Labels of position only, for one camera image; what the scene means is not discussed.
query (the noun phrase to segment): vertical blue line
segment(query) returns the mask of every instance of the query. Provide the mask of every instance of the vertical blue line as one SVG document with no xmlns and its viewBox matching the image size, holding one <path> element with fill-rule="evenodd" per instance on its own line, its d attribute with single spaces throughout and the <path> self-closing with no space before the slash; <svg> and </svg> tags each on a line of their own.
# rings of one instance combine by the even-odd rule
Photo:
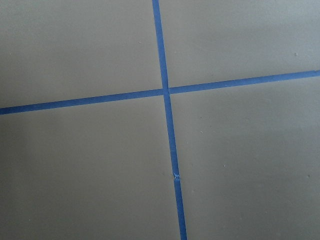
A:
<svg viewBox="0 0 320 240">
<path fill-rule="evenodd" d="M 183 204 L 182 192 L 181 192 L 174 120 L 172 115 L 172 107 L 171 107 L 171 100 L 170 100 L 170 94 L 169 94 L 168 72 L 167 72 L 165 44 L 164 44 L 164 37 L 162 32 L 159 0 L 152 0 L 152 5 L 153 5 L 156 40 L 158 44 L 158 54 L 159 54 L 159 63 L 160 63 L 161 80 L 162 80 L 162 88 L 163 88 L 166 125 L 167 125 L 168 138 L 169 138 L 172 173 L 174 176 L 174 190 L 175 190 L 176 208 L 177 208 L 178 220 L 179 220 L 180 237 L 181 237 L 181 240 L 187 240 L 184 204 Z"/>
</svg>

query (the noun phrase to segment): gray floor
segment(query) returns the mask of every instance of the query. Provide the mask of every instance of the gray floor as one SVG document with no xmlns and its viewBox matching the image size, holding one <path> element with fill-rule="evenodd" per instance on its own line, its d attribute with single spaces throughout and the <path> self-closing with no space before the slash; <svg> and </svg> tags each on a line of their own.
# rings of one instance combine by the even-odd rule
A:
<svg viewBox="0 0 320 240">
<path fill-rule="evenodd" d="M 319 7 L 160 0 L 169 87 L 320 69 Z M 151 0 L 4 0 L 0 30 L 0 113 L 163 87 Z M 170 95 L 187 239 L 318 239 L 320 77 L 244 82 Z M 0 239 L 181 238 L 162 95 L 19 109 Z"/>
</svg>

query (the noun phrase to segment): blue line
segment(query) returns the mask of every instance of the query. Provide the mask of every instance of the blue line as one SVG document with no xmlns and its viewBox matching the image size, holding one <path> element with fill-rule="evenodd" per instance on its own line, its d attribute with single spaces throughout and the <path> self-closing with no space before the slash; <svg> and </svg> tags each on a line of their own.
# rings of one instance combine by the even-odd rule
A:
<svg viewBox="0 0 320 240">
<path fill-rule="evenodd" d="M 319 76 L 320 76 L 320 70 L 302 71 L 302 72 L 286 73 L 286 74 L 271 75 L 271 76 L 259 76 L 259 77 L 252 77 L 252 78 L 236 79 L 236 80 L 229 80 L 229 81 L 201 83 L 201 84 L 188 85 L 188 86 L 176 86 L 176 87 L 170 87 L 169 92 L 170 94 L 180 94 L 180 93 L 195 92 L 195 91 L 202 91 L 202 90 L 221 89 L 221 88 L 229 88 L 229 87 L 235 87 L 235 86 L 262 84 L 262 83 L 311 78 L 311 77 L 319 77 Z"/>
<path fill-rule="evenodd" d="M 127 99 L 146 98 L 146 97 L 153 97 L 153 96 L 160 96 L 160 95 L 163 95 L 163 90 L 155 89 L 155 90 L 112 94 L 112 95 L 105 95 L 105 96 L 93 96 L 93 97 L 63 100 L 63 101 L 37 103 L 37 104 L 30 104 L 30 105 L 23 105 L 23 106 L 11 106 L 11 107 L 0 108 L 0 115 L 22 113 L 22 112 L 29 112 L 29 111 L 38 111 L 38 110 L 45 110 L 45 109 L 64 108 L 64 107 L 71 107 L 71 106 L 78 106 L 78 105 L 113 102 L 113 101 L 127 100 Z"/>
<path fill-rule="evenodd" d="M 169 94 L 166 53 L 165 53 L 164 37 L 162 32 L 159 0 L 152 0 L 152 5 L 153 5 L 156 40 L 158 44 L 158 54 L 159 54 L 159 63 L 160 63 L 161 80 L 162 80 L 162 88 L 163 88 L 163 100 L 164 100 L 166 125 L 167 125 L 168 138 L 169 138 L 172 173 L 174 176 L 174 190 L 175 190 L 176 208 L 177 208 L 179 228 L 180 228 L 180 238 L 181 240 L 187 240 L 184 204 L 183 204 L 181 184 L 180 184 L 178 155 L 177 155 L 177 147 L 176 147 L 174 120 L 172 115 L 172 107 L 171 107 L 171 100 L 170 100 L 170 94 Z"/>
</svg>

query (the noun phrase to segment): horizontal blue line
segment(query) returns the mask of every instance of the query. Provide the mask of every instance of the horizontal blue line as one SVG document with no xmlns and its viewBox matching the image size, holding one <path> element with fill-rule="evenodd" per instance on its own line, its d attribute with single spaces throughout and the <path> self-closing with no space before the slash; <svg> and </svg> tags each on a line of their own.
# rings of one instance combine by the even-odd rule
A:
<svg viewBox="0 0 320 240">
<path fill-rule="evenodd" d="M 201 83 L 201 84 L 188 85 L 188 86 L 176 86 L 176 87 L 170 87 L 169 93 L 180 94 L 180 93 L 195 92 L 195 91 L 202 91 L 202 90 L 221 89 L 221 88 L 229 88 L 229 87 L 235 87 L 235 86 L 262 84 L 262 83 L 311 78 L 311 77 L 318 77 L 318 76 L 320 76 L 320 70 L 302 71 L 302 72 L 295 72 L 295 73 L 286 73 L 286 74 L 271 75 L 271 76 L 259 76 L 259 77 L 236 79 L 236 80 L 229 80 L 229 81 Z"/>
<path fill-rule="evenodd" d="M 64 107 L 71 107 L 71 106 L 78 106 L 78 105 L 106 103 L 106 102 L 113 102 L 113 101 L 127 100 L 127 99 L 139 99 L 139 98 L 160 96 L 160 95 L 163 95 L 163 92 L 164 91 L 162 89 L 154 89 L 154 90 L 146 90 L 146 91 L 119 93 L 119 94 L 112 94 L 112 95 L 105 95 L 105 96 L 85 97 L 85 98 L 63 100 L 63 101 L 36 103 L 36 104 L 23 105 L 23 106 L 11 106 L 11 107 L 0 108 L 0 115 L 38 111 L 38 110 L 45 110 L 45 109 L 64 108 Z"/>
</svg>

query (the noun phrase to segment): gray surface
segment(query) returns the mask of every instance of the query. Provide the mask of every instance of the gray surface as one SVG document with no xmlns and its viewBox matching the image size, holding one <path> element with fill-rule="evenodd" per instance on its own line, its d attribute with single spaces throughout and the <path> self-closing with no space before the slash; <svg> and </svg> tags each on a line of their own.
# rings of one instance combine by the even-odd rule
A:
<svg viewBox="0 0 320 240">
<path fill-rule="evenodd" d="M 318 0 L 161 0 L 171 86 L 320 69 Z"/>
<path fill-rule="evenodd" d="M 189 240 L 320 236 L 320 78 L 171 96 Z"/>
<path fill-rule="evenodd" d="M 2 0 L 0 108 L 161 88 L 150 0 Z"/>
<path fill-rule="evenodd" d="M 0 239 L 178 240 L 162 97 L 0 116 Z"/>
</svg>

